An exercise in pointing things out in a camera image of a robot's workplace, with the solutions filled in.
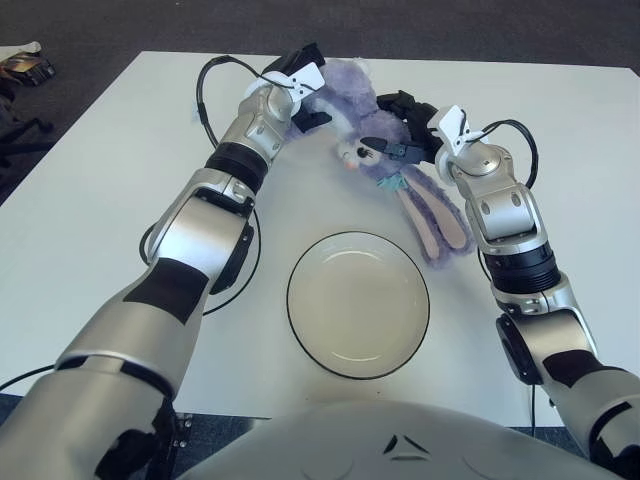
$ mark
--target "gray carpet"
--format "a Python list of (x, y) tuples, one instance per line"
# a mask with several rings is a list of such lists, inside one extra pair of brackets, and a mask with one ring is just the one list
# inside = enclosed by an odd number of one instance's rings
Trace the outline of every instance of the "gray carpet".
[[(50, 135), (25, 140), (56, 140), (141, 50), (279, 55), (317, 41), (328, 56), (622, 66), (639, 73), (640, 1), (0, 0), (0, 45), (31, 40), (42, 43), (58, 75), (18, 88), (15, 109), (56, 125)], [(15, 156), (10, 168), (0, 167), (0, 203), (40, 158)], [(0, 421), (16, 402), (0, 395)], [(179, 452), (176, 471), (247, 428), (244, 419), (196, 416), (193, 442)], [(575, 450), (562, 429), (539, 433)]]

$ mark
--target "purple plush toy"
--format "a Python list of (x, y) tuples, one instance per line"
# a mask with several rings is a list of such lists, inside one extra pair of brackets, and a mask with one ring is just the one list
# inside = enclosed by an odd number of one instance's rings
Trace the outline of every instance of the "purple plush toy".
[(325, 87), (303, 103), (310, 111), (332, 116), (330, 125), (339, 137), (338, 158), (396, 193), (420, 238), (425, 260), (433, 267), (443, 267), (451, 254), (471, 252), (473, 237), (460, 210), (433, 179), (414, 165), (391, 160), (360, 143), (364, 137), (381, 137), (390, 143), (410, 141), (405, 123), (378, 107), (366, 69), (361, 60), (328, 61), (321, 68)]

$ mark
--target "black cable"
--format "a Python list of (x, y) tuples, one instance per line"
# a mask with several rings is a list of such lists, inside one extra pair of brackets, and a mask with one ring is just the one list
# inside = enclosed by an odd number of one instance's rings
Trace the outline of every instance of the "black cable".
[(18, 377), (12, 378), (8, 382), (5, 382), (2, 385), (0, 385), (0, 392), (2, 392), (6, 388), (9, 388), (14, 383), (18, 383), (20, 380), (24, 380), (25, 378), (32, 377), (33, 375), (37, 375), (38, 373), (46, 372), (48, 370), (53, 370), (54, 367), (55, 365), (47, 365), (46, 367), (36, 368), (35, 370), (31, 370), (30, 372), (23, 373)]
[(140, 239), (140, 243), (138, 244), (138, 253), (140, 254), (140, 258), (144, 262), (145, 265), (149, 265), (149, 259), (147, 258), (147, 252), (145, 251), (145, 244), (147, 243), (147, 238), (151, 235), (156, 224), (154, 223), (149, 228), (147, 228), (142, 234), (142, 238)]
[(487, 267), (484, 266), (484, 262), (482, 261), (482, 257), (480, 256), (480, 248), (476, 248), (476, 253), (478, 255), (478, 263), (480, 264), (480, 267), (482, 267), (482, 273), (484, 273), (484, 276), (487, 277), (487, 280), (489, 280), (489, 282), (491, 282), (491, 276), (489, 275), (489, 272), (487, 271)]
[(211, 310), (207, 310), (202, 314), (203, 317), (211, 313), (217, 312), (218, 310), (226, 307), (231, 302), (233, 302), (236, 298), (238, 298), (238, 296), (244, 291), (244, 289), (247, 288), (247, 285), (249, 285), (249, 283), (253, 279), (253, 276), (256, 273), (256, 270), (258, 269), (258, 264), (260, 263), (260, 254), (262, 253), (262, 232), (260, 231), (260, 220), (258, 220), (258, 212), (256, 212), (255, 209), (253, 210), (253, 216), (256, 220), (256, 230), (258, 231), (258, 254), (256, 255), (256, 263), (254, 263), (253, 265), (253, 269), (249, 274), (249, 278), (247, 278), (247, 281), (244, 282), (244, 285), (242, 285), (242, 287), (240, 287), (240, 290), (238, 290), (230, 299), (228, 299), (226, 302), (221, 303), (217, 307), (212, 308)]
[(536, 386), (531, 385), (531, 436), (536, 438)]
[[(251, 65), (249, 65), (248, 63), (243, 62), (242, 60), (239, 60), (235, 57), (232, 57), (230, 55), (222, 55), (220, 57), (215, 57), (212, 58), (211, 60), (209, 60), (207, 63), (204, 64), (204, 66), (202, 67), (202, 69), (200, 70), (200, 73), (198, 74), (198, 81), (196, 82), (196, 106), (198, 107), (198, 116), (200, 117), (200, 123), (202, 124), (202, 126), (204, 127), (204, 131), (207, 133), (207, 136), (209, 137), (209, 140), (211, 141), (211, 143), (213, 144), (214, 148), (218, 147), (218, 139), (216, 138), (215, 134), (213, 133), (213, 129), (211, 128), (211, 124), (209, 123), (209, 116), (207, 115), (207, 107), (204, 104), (204, 100), (203, 100), (203, 95), (202, 95), (202, 90), (204, 87), (204, 79), (207, 76), (207, 73), (209, 72), (209, 70), (211, 70), (213, 67), (217, 66), (217, 65), (222, 65), (225, 63), (237, 63), (238, 65), (243, 66), (244, 68), (246, 68), (247, 70), (249, 70), (254, 77), (256, 78), (261, 78), (264, 81), (270, 83), (271, 85), (275, 85), (276, 87), (281, 87), (281, 88), (287, 88), (289, 90), (298, 88), (295, 85), (283, 85), (281, 83), (278, 82), (274, 82), (273, 80), (268, 79), (267, 77), (265, 77), (264, 75), (262, 75), (261, 73), (258, 73)], [(301, 83), (300, 86), (307, 88), (313, 92), (317, 92), (317, 90), (305, 83)]]
[(527, 141), (527, 143), (529, 144), (529, 148), (531, 149), (531, 170), (529, 173), (529, 178), (527, 179), (527, 183), (525, 183), (525, 185), (527, 186), (527, 188), (531, 189), (533, 187), (533, 184), (536, 182), (536, 178), (538, 176), (538, 161), (539, 161), (538, 146), (536, 145), (536, 141), (534, 140), (533, 135), (531, 135), (531, 132), (529, 131), (529, 129), (525, 127), (522, 123), (513, 119), (499, 120), (497, 122), (490, 123), (489, 125), (487, 125), (482, 129), (482, 131), (484, 132), (483, 135), (480, 135), (479, 137), (474, 138), (473, 140), (467, 140), (467, 143), (477, 142), (481, 138), (484, 138), (490, 133), (494, 132), (501, 125), (509, 125), (515, 128), (516, 130), (518, 130), (522, 134), (524, 139)]

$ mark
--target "robotic arm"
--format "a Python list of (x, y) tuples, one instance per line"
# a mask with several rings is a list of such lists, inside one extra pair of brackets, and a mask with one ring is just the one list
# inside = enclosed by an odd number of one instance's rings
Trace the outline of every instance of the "robotic arm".
[(2, 426), (1, 478), (120, 478), (146, 463), (169, 428), (207, 295), (234, 282), (255, 196), (301, 98), (323, 85), (323, 63), (305, 47), (249, 88), (156, 224), (146, 272), (98, 310)]
[(513, 372), (544, 388), (593, 462), (638, 478), (640, 379), (597, 360), (533, 195), (514, 178), (511, 155), (485, 143), (484, 132), (472, 132), (457, 106), (439, 110), (428, 128), (443, 142), (435, 159), (440, 177), (466, 200), (491, 290), (505, 312), (496, 326)]

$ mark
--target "robot chest logo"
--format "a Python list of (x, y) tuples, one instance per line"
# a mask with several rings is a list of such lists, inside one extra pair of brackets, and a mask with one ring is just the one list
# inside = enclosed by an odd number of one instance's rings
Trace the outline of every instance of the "robot chest logo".
[(382, 454), (391, 461), (429, 461), (431, 453), (406, 435), (391, 437)]

